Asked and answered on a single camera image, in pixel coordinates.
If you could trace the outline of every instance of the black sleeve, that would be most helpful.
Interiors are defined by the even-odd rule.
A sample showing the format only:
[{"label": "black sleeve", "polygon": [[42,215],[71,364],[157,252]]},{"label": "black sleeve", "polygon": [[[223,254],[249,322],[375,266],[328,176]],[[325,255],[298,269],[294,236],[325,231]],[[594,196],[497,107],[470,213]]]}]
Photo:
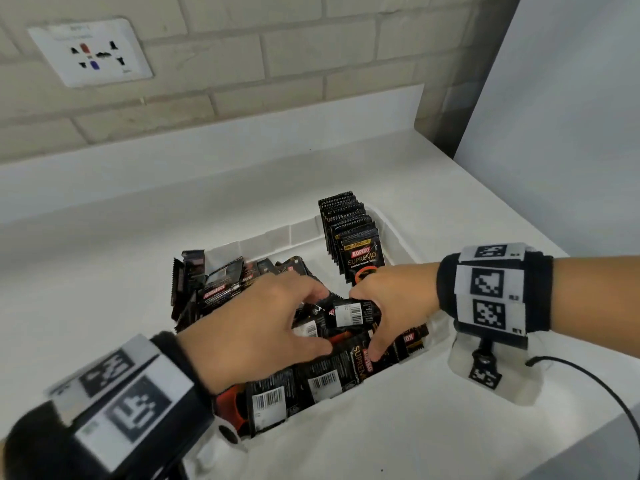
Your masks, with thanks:
[{"label": "black sleeve", "polygon": [[105,473],[74,438],[87,418],[112,397],[107,396],[78,416],[69,428],[59,420],[51,401],[22,416],[12,427],[4,446],[7,480],[151,478],[159,468],[171,467],[180,460],[212,423],[212,398],[172,333],[162,332],[151,341],[194,382],[195,387],[115,472]]}]

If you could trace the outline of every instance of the person's right hand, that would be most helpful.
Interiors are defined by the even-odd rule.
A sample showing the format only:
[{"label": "person's right hand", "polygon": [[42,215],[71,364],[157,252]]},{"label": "person's right hand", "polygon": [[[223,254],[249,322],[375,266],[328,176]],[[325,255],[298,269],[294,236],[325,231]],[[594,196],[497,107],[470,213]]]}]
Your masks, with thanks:
[{"label": "person's right hand", "polygon": [[354,299],[373,301],[382,312],[380,326],[369,345],[369,358],[378,361],[404,331],[420,326],[440,308],[436,275],[440,263],[382,266],[349,292]]}]

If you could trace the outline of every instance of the white barcode label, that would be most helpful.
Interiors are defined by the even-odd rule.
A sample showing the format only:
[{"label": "white barcode label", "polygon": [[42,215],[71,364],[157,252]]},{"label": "white barcode label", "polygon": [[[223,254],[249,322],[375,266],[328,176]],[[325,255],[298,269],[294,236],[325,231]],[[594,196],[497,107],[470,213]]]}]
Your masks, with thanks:
[{"label": "white barcode label", "polygon": [[256,431],[266,429],[287,418],[284,386],[254,395],[252,400],[253,423]]},{"label": "white barcode label", "polygon": [[362,325],[362,306],[359,303],[338,305],[334,309],[337,326]]},{"label": "white barcode label", "polygon": [[327,372],[322,376],[309,379],[308,382],[311,388],[311,395],[314,397],[316,403],[342,393],[342,385],[340,384],[338,371],[335,370]]},{"label": "white barcode label", "polygon": [[295,327],[293,329],[293,333],[295,333],[299,337],[317,337],[318,327],[316,325],[316,321],[311,320],[311,322],[309,323],[305,323],[303,325]]}]

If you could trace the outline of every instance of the kopiko logo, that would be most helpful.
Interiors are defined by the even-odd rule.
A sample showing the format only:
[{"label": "kopiko logo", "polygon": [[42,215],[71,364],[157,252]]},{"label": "kopiko logo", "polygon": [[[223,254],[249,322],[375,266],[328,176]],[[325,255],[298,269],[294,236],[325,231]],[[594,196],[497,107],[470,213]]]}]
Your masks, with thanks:
[{"label": "kopiko logo", "polygon": [[202,297],[202,299],[207,299],[208,297],[213,296],[213,295],[215,295],[216,293],[218,293],[218,292],[220,292],[220,291],[224,290],[226,287],[227,287],[227,285],[220,285],[220,286],[219,286],[219,287],[217,287],[217,288],[213,288],[213,290],[211,290],[211,291],[207,291],[206,293],[204,293],[204,296]]},{"label": "kopiko logo", "polygon": [[369,350],[363,349],[362,354],[364,355],[364,365],[367,367],[367,370],[373,372],[373,364],[371,363],[371,359],[369,358]]},{"label": "kopiko logo", "polygon": [[351,257],[356,258],[358,256],[363,256],[367,254],[370,250],[371,250],[371,246],[367,246],[366,248],[363,248],[363,249],[356,249],[355,251],[351,252]]}]

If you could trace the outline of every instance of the wall outlet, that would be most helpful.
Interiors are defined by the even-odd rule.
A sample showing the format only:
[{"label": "wall outlet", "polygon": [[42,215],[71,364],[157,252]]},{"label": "wall outlet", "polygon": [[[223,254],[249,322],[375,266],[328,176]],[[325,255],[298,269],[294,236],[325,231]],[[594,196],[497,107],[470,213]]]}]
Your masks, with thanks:
[{"label": "wall outlet", "polygon": [[69,88],[153,77],[124,18],[32,27],[29,34]]}]

